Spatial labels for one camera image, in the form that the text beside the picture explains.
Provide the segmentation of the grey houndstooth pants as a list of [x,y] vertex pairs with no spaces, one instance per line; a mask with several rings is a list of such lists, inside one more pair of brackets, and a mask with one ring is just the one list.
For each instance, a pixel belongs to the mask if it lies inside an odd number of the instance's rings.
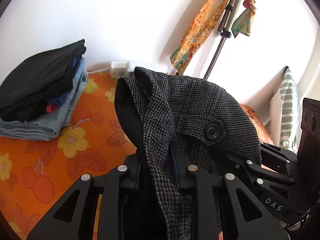
[[190,201],[173,182],[169,145],[207,172],[231,171],[220,144],[261,164],[256,129],[238,102],[218,85],[189,76],[172,76],[137,67],[132,77],[119,78],[114,106],[131,142],[145,155],[151,192],[160,209],[160,231],[153,237],[189,239]]

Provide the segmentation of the orange floral bed sheet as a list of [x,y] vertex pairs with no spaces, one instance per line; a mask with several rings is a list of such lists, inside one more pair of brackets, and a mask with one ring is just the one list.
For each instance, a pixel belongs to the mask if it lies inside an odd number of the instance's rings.
[[53,140],[1,137],[1,212],[19,238],[82,174],[105,174],[134,152],[114,110],[116,85],[107,73],[92,75]]

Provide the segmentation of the green striped white pillow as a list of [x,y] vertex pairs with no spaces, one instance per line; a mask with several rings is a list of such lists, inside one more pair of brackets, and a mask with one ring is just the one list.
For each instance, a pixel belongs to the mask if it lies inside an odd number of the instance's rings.
[[280,148],[297,153],[299,90],[289,67],[277,83],[270,100],[270,135]]

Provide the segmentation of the light blue folded jeans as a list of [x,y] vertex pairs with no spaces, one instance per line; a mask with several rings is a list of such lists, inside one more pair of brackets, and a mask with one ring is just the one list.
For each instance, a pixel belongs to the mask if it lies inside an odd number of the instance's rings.
[[76,65],[73,77],[73,89],[67,94],[67,99],[53,113],[46,113],[31,122],[6,122],[1,120],[1,136],[23,139],[49,141],[59,136],[61,128],[71,123],[73,112],[88,83],[88,73],[85,70],[86,59],[80,59]]

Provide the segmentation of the pink sock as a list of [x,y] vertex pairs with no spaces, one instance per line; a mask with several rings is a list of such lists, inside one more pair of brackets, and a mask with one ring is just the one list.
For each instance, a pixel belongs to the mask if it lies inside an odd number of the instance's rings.
[[46,106],[46,114],[52,114],[59,108],[57,104],[49,104]]

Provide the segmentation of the blue striped garment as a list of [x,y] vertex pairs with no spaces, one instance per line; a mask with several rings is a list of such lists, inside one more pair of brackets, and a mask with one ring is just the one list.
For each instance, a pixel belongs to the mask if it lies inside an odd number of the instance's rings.
[[69,95],[69,92],[67,93],[63,93],[61,96],[57,97],[57,98],[51,98],[51,99],[47,99],[46,102],[49,105],[58,105],[58,106],[62,106],[65,101],[67,100]]

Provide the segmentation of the black folded garment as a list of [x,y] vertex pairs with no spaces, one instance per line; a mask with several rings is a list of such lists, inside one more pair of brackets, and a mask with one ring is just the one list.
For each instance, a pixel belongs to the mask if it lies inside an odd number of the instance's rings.
[[25,59],[1,83],[1,119],[32,121],[46,112],[49,100],[73,89],[85,40]]

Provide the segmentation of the white power strip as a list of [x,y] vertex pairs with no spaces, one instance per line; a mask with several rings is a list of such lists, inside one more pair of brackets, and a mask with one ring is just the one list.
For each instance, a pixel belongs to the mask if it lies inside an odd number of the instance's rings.
[[111,62],[110,77],[118,79],[120,77],[129,77],[134,71],[134,66],[130,61],[113,61]]

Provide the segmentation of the metal tripod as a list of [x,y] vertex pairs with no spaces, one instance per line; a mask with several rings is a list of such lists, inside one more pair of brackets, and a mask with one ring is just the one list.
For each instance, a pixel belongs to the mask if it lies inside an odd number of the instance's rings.
[[204,80],[208,80],[208,77],[210,76],[213,70],[213,67],[217,61],[217,58],[220,55],[221,49],[223,48],[225,41],[231,37],[231,34],[232,34],[231,28],[232,28],[233,22],[235,21],[235,17],[238,12],[238,9],[240,7],[240,2],[241,0],[229,0],[227,6],[225,7],[224,15],[217,28],[217,31],[220,32],[221,40],[219,42],[219,45],[217,46],[217,49],[209,64],[209,67],[203,77]]

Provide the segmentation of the orange floral scarf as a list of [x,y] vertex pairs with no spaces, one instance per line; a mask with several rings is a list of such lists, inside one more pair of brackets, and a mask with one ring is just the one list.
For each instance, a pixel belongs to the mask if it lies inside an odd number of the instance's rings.
[[[195,53],[218,28],[229,0],[206,0],[185,32],[179,46],[170,56],[176,75],[183,75]],[[231,36],[249,36],[256,13],[255,0],[241,0],[231,28]]]

